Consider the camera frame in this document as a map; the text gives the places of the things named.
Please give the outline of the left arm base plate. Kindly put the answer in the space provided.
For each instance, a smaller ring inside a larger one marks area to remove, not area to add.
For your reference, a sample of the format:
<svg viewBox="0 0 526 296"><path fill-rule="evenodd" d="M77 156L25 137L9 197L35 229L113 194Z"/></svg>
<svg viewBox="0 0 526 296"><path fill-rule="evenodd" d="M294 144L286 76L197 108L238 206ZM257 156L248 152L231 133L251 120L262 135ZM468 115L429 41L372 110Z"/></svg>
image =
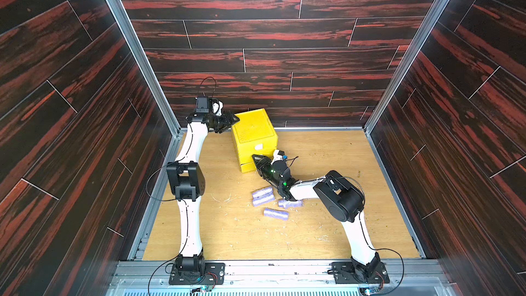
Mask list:
<svg viewBox="0 0 526 296"><path fill-rule="evenodd" d="M222 285L225 263L205 261L201 264L174 264L168 284L171 286Z"/></svg>

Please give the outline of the yellow drawer cabinet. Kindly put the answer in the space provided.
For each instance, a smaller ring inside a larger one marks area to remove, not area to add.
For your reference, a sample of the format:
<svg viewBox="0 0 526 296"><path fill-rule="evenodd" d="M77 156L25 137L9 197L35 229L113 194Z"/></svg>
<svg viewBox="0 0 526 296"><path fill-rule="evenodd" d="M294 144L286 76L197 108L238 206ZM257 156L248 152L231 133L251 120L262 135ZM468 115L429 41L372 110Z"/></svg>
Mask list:
<svg viewBox="0 0 526 296"><path fill-rule="evenodd" d="M265 109L236 114L239 122L232 126L234 147L242 173L256 170L254 154L273 157L278 148L278 135Z"/></svg>

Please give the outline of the yellow top drawer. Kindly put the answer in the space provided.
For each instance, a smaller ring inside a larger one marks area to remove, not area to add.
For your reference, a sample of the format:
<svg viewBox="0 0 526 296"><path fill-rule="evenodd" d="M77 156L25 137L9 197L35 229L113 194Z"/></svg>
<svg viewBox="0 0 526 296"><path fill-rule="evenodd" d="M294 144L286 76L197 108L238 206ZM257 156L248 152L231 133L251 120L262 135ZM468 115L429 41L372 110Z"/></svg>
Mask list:
<svg viewBox="0 0 526 296"><path fill-rule="evenodd" d="M257 133L241 134L234 133L234 145L238 158L245 162L251 159L254 154L272 156L278 148L278 136L262 136Z"/></svg>

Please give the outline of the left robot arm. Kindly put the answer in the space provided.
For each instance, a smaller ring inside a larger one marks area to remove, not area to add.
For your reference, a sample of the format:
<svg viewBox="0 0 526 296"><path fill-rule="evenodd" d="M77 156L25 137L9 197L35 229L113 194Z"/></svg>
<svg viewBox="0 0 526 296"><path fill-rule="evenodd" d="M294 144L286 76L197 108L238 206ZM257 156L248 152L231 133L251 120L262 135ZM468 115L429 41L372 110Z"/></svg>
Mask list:
<svg viewBox="0 0 526 296"><path fill-rule="evenodd" d="M190 115L182 148L176 159L167 164L168 182L178 203L181 223L181 246L174 259L173 275L192 275L196 280L205 275L199 218L205 177L199 166L199 157L209 131L220 134L237 122L239 118L227 111L217 115Z"/></svg>

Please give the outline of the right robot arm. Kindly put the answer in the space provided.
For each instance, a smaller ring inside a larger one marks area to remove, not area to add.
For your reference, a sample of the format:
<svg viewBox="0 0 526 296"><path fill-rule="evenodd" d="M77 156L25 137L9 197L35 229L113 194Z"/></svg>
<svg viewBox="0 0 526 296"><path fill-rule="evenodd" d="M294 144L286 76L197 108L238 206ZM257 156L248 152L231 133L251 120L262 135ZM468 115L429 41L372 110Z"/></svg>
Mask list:
<svg viewBox="0 0 526 296"><path fill-rule="evenodd" d="M273 159L254 154L256 171L276 189L282 208L299 205L304 200L318 199L330 215L342 223L351 247L351 259L333 262L327 272L337 284L378 284L390 282L385 264L373 248L364 219L365 195L349 178L331 170L321 178L300 181L292 177L284 152L276 151Z"/></svg>

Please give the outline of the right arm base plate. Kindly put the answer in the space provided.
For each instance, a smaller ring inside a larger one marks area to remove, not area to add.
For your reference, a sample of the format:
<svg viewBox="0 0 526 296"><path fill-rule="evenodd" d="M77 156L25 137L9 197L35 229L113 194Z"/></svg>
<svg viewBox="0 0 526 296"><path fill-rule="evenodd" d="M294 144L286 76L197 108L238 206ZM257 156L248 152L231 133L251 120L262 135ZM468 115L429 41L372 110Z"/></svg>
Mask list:
<svg viewBox="0 0 526 296"><path fill-rule="evenodd" d="M390 278L384 263L333 262L327 271L337 284L387 284Z"/></svg>

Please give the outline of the purple roll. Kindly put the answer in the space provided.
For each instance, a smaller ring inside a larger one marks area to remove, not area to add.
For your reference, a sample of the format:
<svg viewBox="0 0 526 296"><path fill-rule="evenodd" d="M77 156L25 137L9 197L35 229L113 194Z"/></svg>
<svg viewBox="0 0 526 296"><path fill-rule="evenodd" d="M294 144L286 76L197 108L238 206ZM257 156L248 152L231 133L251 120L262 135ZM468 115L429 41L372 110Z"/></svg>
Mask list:
<svg viewBox="0 0 526 296"><path fill-rule="evenodd" d="M270 208L265 208L263 213L265 217L279 219L282 221L287 221L289 219L289 213L286 211L282 211L282 210L274 210Z"/></svg>
<svg viewBox="0 0 526 296"><path fill-rule="evenodd" d="M278 206L280 208L297 208L297 207L302 207L304 205L304 203L299 200L299 201L288 201L288 200L279 200L278 201Z"/></svg>
<svg viewBox="0 0 526 296"><path fill-rule="evenodd" d="M275 201L275 196L274 194L269 193L260 197L253 198L252 204L254 207L258 207L272 201Z"/></svg>
<svg viewBox="0 0 526 296"><path fill-rule="evenodd" d="M272 186L267 186L263 189L259 189L259 190L256 190L252 193L252 197L254 199L256 198L259 198L259 197L264 197L268 194L272 194L273 193L273 187Z"/></svg>

